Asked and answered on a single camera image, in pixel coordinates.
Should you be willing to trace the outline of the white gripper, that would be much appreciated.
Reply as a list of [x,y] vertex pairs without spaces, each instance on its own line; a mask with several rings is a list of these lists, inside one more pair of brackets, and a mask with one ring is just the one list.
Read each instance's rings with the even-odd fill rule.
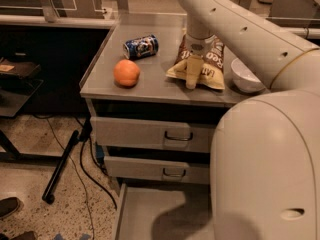
[[201,56],[204,56],[211,50],[213,41],[214,36],[204,39],[196,39],[189,34],[185,36],[186,48],[193,54],[187,58],[186,68],[186,87],[190,90],[193,90],[196,87],[202,71],[204,61]]

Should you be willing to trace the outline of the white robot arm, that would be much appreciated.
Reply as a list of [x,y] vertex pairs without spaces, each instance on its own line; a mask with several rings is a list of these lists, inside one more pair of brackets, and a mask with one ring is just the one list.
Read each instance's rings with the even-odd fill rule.
[[215,240],[320,239],[317,45],[230,0],[178,0],[268,88],[220,120],[211,145]]

